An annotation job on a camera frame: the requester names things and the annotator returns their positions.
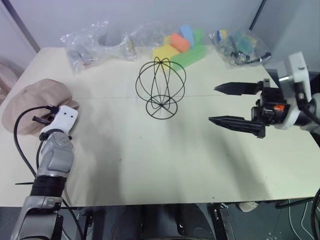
table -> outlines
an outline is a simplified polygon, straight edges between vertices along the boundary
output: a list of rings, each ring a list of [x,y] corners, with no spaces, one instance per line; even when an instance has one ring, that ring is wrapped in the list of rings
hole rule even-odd
[[[135,82],[147,58],[110,59],[74,75],[63,48],[44,48],[7,99],[25,86],[50,78],[67,85],[79,105],[71,132],[75,159],[65,198],[72,206],[263,201],[311,197],[319,187],[320,151],[308,132],[267,127],[266,137],[230,131],[208,117],[250,119],[258,95],[214,91],[226,82],[270,78],[262,66],[229,69],[211,50],[186,68],[185,96],[167,120],[147,115]],[[19,136],[35,166],[39,140]],[[0,206],[21,206],[32,174],[0,126]]]

wire sculpture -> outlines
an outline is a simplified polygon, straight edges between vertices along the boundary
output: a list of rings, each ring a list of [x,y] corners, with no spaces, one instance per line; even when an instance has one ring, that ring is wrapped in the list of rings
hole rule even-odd
[[[182,70],[183,76],[178,74],[179,70]],[[160,60],[155,57],[154,61],[141,67],[135,82],[135,91],[146,101],[145,109],[151,117],[165,120],[177,113],[177,103],[185,95],[186,79],[186,71],[179,63],[168,58]]]

beige cap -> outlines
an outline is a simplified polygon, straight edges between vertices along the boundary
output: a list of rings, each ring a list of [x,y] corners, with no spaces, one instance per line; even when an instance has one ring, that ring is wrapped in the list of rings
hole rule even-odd
[[[79,107],[79,104],[72,100],[72,94],[66,85],[52,79],[43,79],[26,86],[10,100],[2,115],[2,125],[7,131],[13,133],[16,120],[22,112],[46,105],[67,105],[74,109]],[[17,133],[35,135],[44,125],[32,121],[33,116],[46,119],[49,115],[50,112],[47,109],[28,112],[21,118]]]

blue sponge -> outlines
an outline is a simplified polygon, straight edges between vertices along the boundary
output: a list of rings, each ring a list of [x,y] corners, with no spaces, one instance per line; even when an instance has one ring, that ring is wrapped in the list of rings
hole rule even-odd
[[[181,26],[179,29],[179,33],[182,37],[187,39],[187,41],[190,43],[190,47],[193,47],[195,45],[194,32],[189,25]]]

yellow sponge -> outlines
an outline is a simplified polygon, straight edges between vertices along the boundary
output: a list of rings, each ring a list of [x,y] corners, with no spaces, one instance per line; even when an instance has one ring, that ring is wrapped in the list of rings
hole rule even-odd
[[[160,60],[168,58],[170,60],[171,57],[178,55],[180,52],[175,49],[173,46],[167,44],[153,49],[152,56],[153,59],[158,57]]]
[[[170,44],[170,43],[171,43],[171,35],[165,36],[163,38],[163,45]]]

